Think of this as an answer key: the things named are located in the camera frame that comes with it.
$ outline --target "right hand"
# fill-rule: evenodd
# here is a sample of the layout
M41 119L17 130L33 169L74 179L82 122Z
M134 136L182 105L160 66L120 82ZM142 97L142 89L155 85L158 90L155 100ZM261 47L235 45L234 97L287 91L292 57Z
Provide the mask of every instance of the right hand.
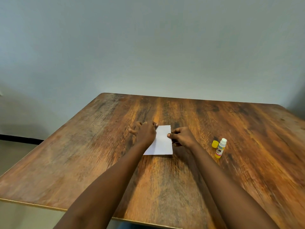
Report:
M174 146L190 148L198 143L188 127L176 128L167 137L172 139Z

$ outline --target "paper sheet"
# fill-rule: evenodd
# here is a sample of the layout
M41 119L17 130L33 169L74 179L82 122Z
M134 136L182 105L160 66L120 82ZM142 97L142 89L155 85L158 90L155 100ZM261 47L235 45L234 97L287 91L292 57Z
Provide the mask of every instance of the paper sheet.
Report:
M172 141L167 137L167 134L170 133L170 125L161 125L156 131L156 138L144 155L173 154Z

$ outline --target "floor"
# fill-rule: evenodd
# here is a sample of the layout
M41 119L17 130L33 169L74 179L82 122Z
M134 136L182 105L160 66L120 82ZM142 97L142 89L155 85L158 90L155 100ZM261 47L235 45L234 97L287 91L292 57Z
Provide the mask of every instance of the floor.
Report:
M0 176L26 156L36 145L0 140ZM0 201L1 229L52 229L63 212ZM110 221L107 229L120 222Z

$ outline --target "gray wall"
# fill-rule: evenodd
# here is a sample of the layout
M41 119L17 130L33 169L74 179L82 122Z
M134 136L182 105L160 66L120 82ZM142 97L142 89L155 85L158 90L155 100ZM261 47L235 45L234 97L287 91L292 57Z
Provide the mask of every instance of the gray wall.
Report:
M304 117L305 0L0 0L0 133L45 139L101 92Z

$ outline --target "baseboard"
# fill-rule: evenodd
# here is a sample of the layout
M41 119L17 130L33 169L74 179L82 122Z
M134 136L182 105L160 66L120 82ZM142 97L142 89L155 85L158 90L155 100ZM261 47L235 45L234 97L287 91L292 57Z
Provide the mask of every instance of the baseboard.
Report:
M21 137L21 136L9 136L9 135L3 135L3 134L0 134L0 140L21 142L21 143L33 144L33 145L39 145L41 142L43 142L43 140L40 140L40 139L27 138L27 137Z

